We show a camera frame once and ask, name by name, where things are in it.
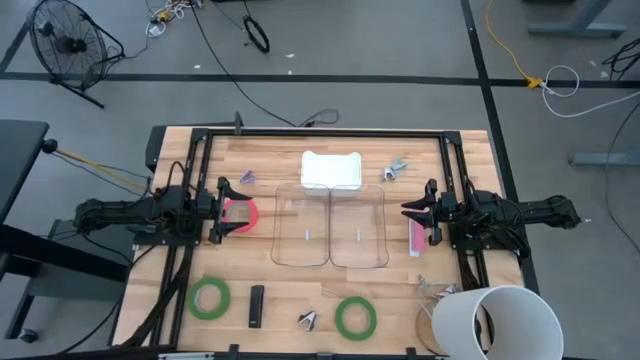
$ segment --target black fan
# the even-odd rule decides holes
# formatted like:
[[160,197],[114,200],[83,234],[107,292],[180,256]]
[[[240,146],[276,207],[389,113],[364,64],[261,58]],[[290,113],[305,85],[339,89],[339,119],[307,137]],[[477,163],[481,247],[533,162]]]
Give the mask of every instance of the black fan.
[[[118,44],[118,54],[107,54],[102,34]],[[106,77],[110,64],[125,57],[118,40],[67,0],[41,0],[29,15],[29,35],[52,83],[104,108],[85,91]]]

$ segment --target white paper cup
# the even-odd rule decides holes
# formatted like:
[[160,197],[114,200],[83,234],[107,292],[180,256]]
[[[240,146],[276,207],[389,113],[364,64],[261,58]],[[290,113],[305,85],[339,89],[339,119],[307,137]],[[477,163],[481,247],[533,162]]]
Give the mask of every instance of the white paper cup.
[[[494,327],[493,345],[486,355],[475,334],[480,305]],[[440,347],[457,360],[560,360],[564,351],[560,322],[551,307],[519,286],[449,295],[436,305],[432,327]]]

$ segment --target metal clip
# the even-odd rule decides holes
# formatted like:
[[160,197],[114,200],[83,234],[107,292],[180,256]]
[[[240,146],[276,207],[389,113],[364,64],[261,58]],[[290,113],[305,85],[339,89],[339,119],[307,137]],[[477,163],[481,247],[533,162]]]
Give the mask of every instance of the metal clip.
[[396,158],[394,158],[393,161],[391,162],[391,166],[384,168],[384,175],[382,177],[382,181],[395,180],[396,176],[398,176],[398,170],[404,169],[405,167],[407,167],[407,165],[409,165],[409,163],[402,162],[402,159],[405,159],[405,158],[406,157],[400,157],[400,156],[397,156]]
[[253,171],[247,170],[240,177],[240,184],[250,184],[256,181],[256,176],[253,175]]
[[304,315],[300,315],[300,317],[298,318],[298,324],[304,325],[305,321],[308,321],[309,324],[307,325],[307,328],[305,330],[311,331],[313,330],[313,326],[315,325],[317,316],[318,315],[315,311],[309,311]]

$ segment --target fan grille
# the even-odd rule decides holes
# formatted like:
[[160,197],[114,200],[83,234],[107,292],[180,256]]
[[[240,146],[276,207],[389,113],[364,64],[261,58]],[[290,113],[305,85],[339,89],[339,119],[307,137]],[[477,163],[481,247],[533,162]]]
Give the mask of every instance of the fan grille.
[[89,15],[66,0],[42,0],[31,13],[36,56],[54,80],[85,90],[104,77],[106,50]]

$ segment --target yellow cable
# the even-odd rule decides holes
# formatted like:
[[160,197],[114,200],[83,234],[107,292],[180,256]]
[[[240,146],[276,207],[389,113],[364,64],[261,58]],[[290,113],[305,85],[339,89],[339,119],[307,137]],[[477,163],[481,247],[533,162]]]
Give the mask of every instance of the yellow cable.
[[522,67],[520,67],[520,64],[518,63],[518,59],[516,58],[516,55],[513,53],[513,51],[511,51],[511,49],[509,49],[507,45],[503,44],[502,41],[500,41],[496,36],[496,34],[493,32],[493,29],[491,29],[491,21],[489,21],[489,13],[491,12],[492,6],[493,6],[493,0],[489,0],[489,4],[487,4],[487,11],[485,12],[485,15],[484,15],[484,21],[487,24],[487,30],[489,30],[489,34],[491,34],[491,37],[493,38],[493,41],[496,42],[496,44],[500,45],[500,47],[505,49],[509,53],[509,55],[511,55],[511,58],[513,59],[513,63],[516,64],[516,68],[518,69],[518,72],[522,74],[522,76],[524,76],[525,79],[527,79],[527,87],[529,89],[537,88],[538,86],[540,86],[540,84],[542,84],[542,78],[527,75],[524,72],[524,70],[522,70]]
[[87,164],[89,166],[93,166],[94,168],[104,172],[105,174],[110,175],[113,178],[118,179],[118,180],[120,180],[120,181],[122,181],[122,182],[124,182],[126,184],[131,185],[131,186],[134,186],[134,187],[137,187],[137,188],[140,188],[140,189],[143,189],[143,190],[147,188],[145,185],[141,185],[141,184],[135,183],[135,182],[133,182],[133,181],[131,181],[129,179],[126,179],[126,178],[124,178],[124,177],[122,177],[122,176],[120,176],[118,174],[115,174],[112,171],[110,171],[109,169],[106,169],[106,168],[94,163],[91,160],[87,160],[87,159],[83,158],[80,155],[76,155],[74,153],[71,153],[69,151],[65,151],[65,150],[62,150],[62,149],[57,149],[56,152],[59,153],[60,155],[66,156],[66,157],[71,158],[73,160],[80,161],[81,163],[85,163],[85,164]]

